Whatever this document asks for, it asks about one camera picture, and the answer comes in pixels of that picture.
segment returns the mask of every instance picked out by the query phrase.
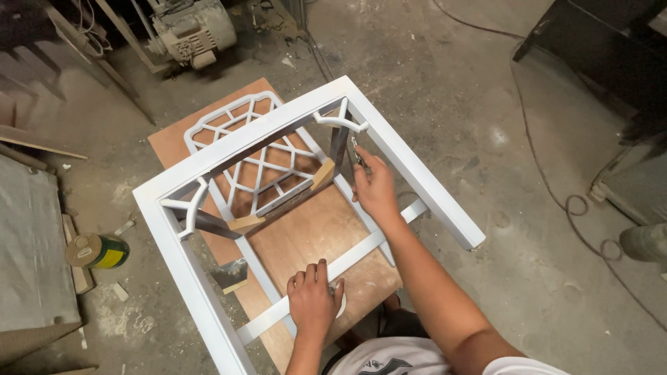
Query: dusty floor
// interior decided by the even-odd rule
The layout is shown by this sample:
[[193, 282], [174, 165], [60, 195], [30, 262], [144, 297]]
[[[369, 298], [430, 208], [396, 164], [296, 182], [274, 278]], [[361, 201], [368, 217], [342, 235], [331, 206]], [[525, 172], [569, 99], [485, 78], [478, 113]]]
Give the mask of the dusty floor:
[[[448, 0], [444, 6], [468, 21], [525, 35], [550, 3]], [[8, 371], [48, 374], [94, 365], [99, 375], [216, 373], [131, 191], [162, 170], [146, 141], [157, 129], [260, 77], [286, 101], [324, 83], [307, 45], [285, 42], [299, 35], [294, 28], [258, 33], [247, 5], [238, 7], [241, 15], [233, 17], [239, 43], [205, 71], [162, 80], [131, 52], [113, 54], [114, 66], [140, 92], [156, 127], [118, 90], [104, 89], [75, 68], [61, 76], [68, 102], [46, 97], [40, 104], [27, 127], [90, 157], [46, 155], [53, 165], [72, 165], [67, 172], [59, 167], [58, 174], [78, 230], [111, 233], [128, 218], [137, 218], [137, 226], [123, 235], [132, 251], [128, 262], [95, 271], [96, 289], [79, 299], [87, 349], [75, 332]], [[438, 220], [426, 217], [413, 225], [498, 330], [527, 355], [572, 374], [662, 374], [667, 334], [579, 242], [544, 189], [510, 73], [516, 42], [454, 23], [432, 0], [318, 0], [308, 5], [308, 17], [333, 74], [356, 82], [487, 235], [477, 252], [466, 253]], [[515, 68], [556, 195], [564, 200], [586, 193], [619, 150], [624, 119], [539, 51]], [[326, 141], [328, 131], [309, 130]], [[399, 192], [409, 189], [401, 179], [396, 183]], [[594, 244], [632, 226], [607, 203], [577, 222]], [[205, 246], [193, 241], [204, 266], [211, 266]], [[629, 259], [615, 267], [667, 321], [667, 284], [658, 267]], [[131, 295], [125, 303], [111, 291], [114, 282]], [[224, 302], [235, 323], [243, 322], [233, 297]], [[249, 353], [258, 373], [277, 374], [263, 348], [256, 344]]]

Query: person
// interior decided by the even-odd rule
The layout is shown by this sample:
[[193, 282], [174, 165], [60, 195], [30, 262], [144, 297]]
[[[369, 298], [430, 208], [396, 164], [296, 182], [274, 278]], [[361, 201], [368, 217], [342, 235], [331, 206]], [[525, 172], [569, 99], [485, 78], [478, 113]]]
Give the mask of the person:
[[[396, 295], [390, 296], [384, 302], [387, 322], [379, 338], [329, 361], [323, 375], [567, 375], [527, 358], [500, 336], [401, 217], [394, 178], [384, 161], [359, 146], [356, 150], [371, 172], [354, 166], [353, 201], [387, 238], [416, 315], [401, 309]], [[317, 375], [343, 290], [340, 279], [330, 293], [324, 259], [289, 279], [289, 312], [297, 334], [286, 375]]]

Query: paint can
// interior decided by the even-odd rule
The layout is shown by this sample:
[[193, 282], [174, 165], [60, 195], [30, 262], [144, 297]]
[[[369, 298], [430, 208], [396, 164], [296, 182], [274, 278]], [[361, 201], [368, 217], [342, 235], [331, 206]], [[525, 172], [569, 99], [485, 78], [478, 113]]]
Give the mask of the paint can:
[[129, 257], [129, 247], [120, 240], [84, 233], [67, 245], [65, 257], [73, 267], [116, 268]]

